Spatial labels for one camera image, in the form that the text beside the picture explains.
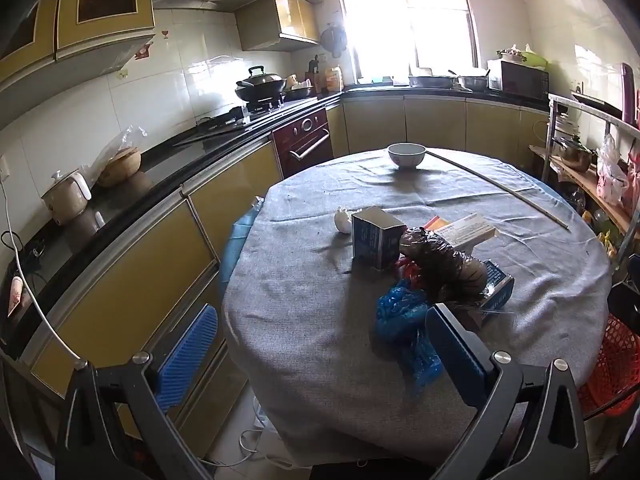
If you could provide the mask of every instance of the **tiled floor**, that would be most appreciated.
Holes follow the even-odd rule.
[[[236,400],[231,413],[226,418],[220,434],[207,454],[209,460],[216,460],[225,464],[235,464],[246,456],[238,443],[238,438],[244,430],[254,428],[254,392],[247,383]],[[249,449],[260,448],[260,433],[245,433],[242,440]],[[286,450],[281,442],[277,443],[278,456],[286,456]],[[287,471],[265,460],[260,452],[241,464],[232,467],[219,467],[214,478],[216,480],[308,480],[309,469],[295,469]]]

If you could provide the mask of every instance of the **gray tablecloth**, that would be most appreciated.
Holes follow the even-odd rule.
[[[403,454],[438,462],[475,410],[444,374],[416,395],[373,335],[376,301],[395,282],[352,272],[350,237],[337,207],[379,205],[409,226],[434,215],[479,212],[497,228],[474,256],[515,278],[506,309],[517,314],[504,340],[523,364],[563,357],[586,382],[607,320],[609,263],[602,245],[565,203],[508,164],[437,150],[519,190],[570,226],[427,155],[396,171],[384,151],[340,158],[272,187],[226,291],[224,329],[233,360],[300,465]],[[508,434],[519,424],[519,411]]]

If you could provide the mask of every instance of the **bolt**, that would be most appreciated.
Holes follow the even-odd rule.
[[[511,362],[511,356],[507,352],[496,352],[494,359],[503,365],[507,365]]]
[[[147,352],[136,352],[131,360],[137,365],[143,365],[149,361],[149,354]]]
[[[564,359],[556,359],[554,361],[554,366],[561,372],[565,372],[569,368],[569,365],[566,363]]]

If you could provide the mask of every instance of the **metal shelf frame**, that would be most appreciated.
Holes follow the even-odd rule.
[[[549,127],[546,131],[546,145],[545,145],[545,165],[542,170],[542,182],[546,184],[546,181],[549,176],[550,162],[551,162],[551,149],[553,146],[553,139],[556,136],[556,119],[558,118],[558,105],[564,105],[568,108],[574,108],[576,110],[580,110],[584,113],[592,115],[594,117],[598,117],[605,121],[605,133],[608,134],[611,131],[611,125],[613,124],[619,131],[628,133],[632,135],[634,138],[640,140],[640,130],[638,128],[632,126],[631,124],[625,123],[620,119],[604,113],[600,110],[596,110],[596,108],[587,106],[585,104],[579,103],[578,101],[574,101],[573,99],[569,99],[567,97],[562,97],[559,95],[549,94]],[[640,200],[636,205],[636,210],[634,211],[633,217],[631,218],[631,222],[629,223],[629,229],[625,233],[625,237],[622,240],[622,244],[620,245],[620,250],[616,255],[615,260],[611,264],[611,272],[615,272],[615,270],[620,266],[620,262],[624,258],[628,256],[628,253],[633,249],[633,239],[636,229],[638,228],[638,222],[640,221]]]

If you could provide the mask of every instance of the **cabinet handle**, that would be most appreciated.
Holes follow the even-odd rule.
[[[302,160],[303,158],[305,158],[309,153],[311,153],[313,150],[315,150],[318,146],[320,146],[320,144],[322,144],[323,142],[325,142],[328,138],[329,138],[329,130],[327,130],[326,128],[322,129],[324,132],[326,132],[326,135],[320,137],[320,139],[318,140],[318,142],[314,143],[312,146],[310,146],[309,148],[307,148],[304,152],[302,152],[302,155],[297,154],[296,152],[289,152],[289,155],[291,155],[293,158],[295,158],[297,161]]]

